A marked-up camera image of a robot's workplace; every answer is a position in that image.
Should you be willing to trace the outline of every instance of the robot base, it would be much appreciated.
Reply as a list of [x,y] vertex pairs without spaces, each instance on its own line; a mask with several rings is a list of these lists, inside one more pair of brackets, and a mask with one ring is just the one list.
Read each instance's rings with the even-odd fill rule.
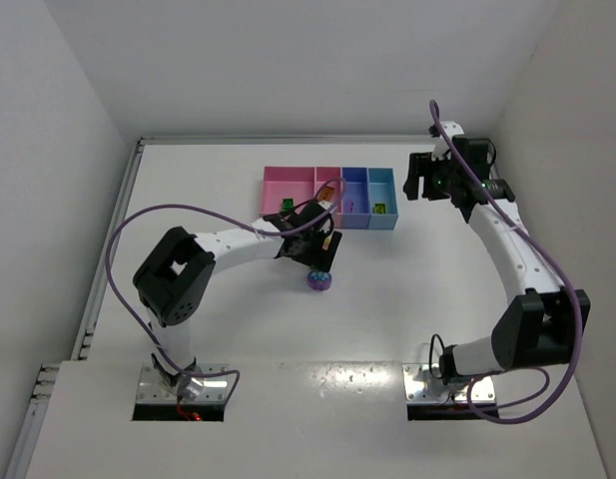
[[[207,372],[228,369],[227,364],[198,366]],[[200,422],[223,422],[231,382],[226,377],[216,377],[192,379],[191,384],[197,393],[196,397],[189,396],[178,404],[177,394],[164,384],[159,371],[152,365],[144,364],[137,386],[133,421],[190,421],[192,417],[200,417]]]
[[[432,364],[438,376],[438,365]],[[450,382],[444,385],[430,374],[427,364],[404,364],[403,381],[407,419],[412,421],[478,419],[467,405],[467,382]],[[472,400],[476,407],[496,406],[496,394],[491,377],[474,385]],[[497,411],[488,414],[498,417]]]

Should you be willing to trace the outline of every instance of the metal mounting plate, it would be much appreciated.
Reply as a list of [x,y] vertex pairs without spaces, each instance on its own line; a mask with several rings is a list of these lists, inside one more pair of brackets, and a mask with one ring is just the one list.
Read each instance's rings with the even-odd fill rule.
[[[438,365],[432,364],[433,373],[438,376]],[[467,404],[467,384],[449,383],[446,386],[429,372],[427,364],[404,364],[403,381],[408,406],[454,406]],[[479,406],[496,405],[496,393],[491,377],[474,385],[472,400]]]
[[[198,364],[204,372],[220,372],[228,370],[227,364]],[[212,379],[192,379],[197,385],[203,386],[202,393],[196,399],[186,399],[186,404],[204,406],[221,406],[226,402],[229,381],[226,377]],[[150,364],[141,368],[139,385],[137,387],[136,404],[141,405],[175,405],[177,397],[169,391],[161,379],[159,371]]]

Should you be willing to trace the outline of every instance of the green object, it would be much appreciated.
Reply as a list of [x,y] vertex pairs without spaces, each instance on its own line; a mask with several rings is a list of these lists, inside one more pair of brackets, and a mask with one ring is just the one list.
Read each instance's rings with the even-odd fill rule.
[[295,207],[295,201],[292,198],[284,198],[284,202],[281,206],[282,211],[291,210]]

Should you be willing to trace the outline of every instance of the tabletop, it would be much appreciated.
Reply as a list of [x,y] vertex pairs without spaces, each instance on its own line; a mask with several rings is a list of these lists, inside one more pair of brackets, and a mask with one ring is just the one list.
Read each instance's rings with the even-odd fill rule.
[[[393,168],[399,189],[408,155],[429,149],[149,145],[127,214],[182,203],[251,222],[264,166]],[[310,290],[306,268],[287,259],[212,277],[192,319],[193,348],[200,362],[242,370],[223,423],[131,421],[151,343],[107,290],[88,360],[62,365],[28,477],[604,477],[575,383],[521,426],[407,421],[400,365],[425,361],[435,332],[446,343],[488,335],[506,304],[484,246],[449,202],[410,203],[400,191],[397,202],[394,231],[342,231],[329,291]],[[179,225],[230,228],[179,211],[130,224],[113,274],[140,312],[132,275]],[[563,370],[550,368],[553,382]],[[496,378],[498,400],[533,392],[540,380],[530,372]]]

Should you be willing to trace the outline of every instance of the small object in bin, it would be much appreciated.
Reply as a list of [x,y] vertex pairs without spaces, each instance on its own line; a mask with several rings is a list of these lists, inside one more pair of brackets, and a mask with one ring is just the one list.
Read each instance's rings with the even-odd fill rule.
[[292,198],[284,198],[283,204],[281,206],[281,209],[283,212],[286,212],[287,210],[291,210],[294,207],[295,207],[295,201]]
[[315,291],[326,291],[331,286],[331,274],[314,269],[308,274],[308,285]]
[[323,191],[320,192],[320,195],[318,195],[317,200],[320,202],[330,202],[333,197],[334,197],[334,188],[325,187],[323,188]]

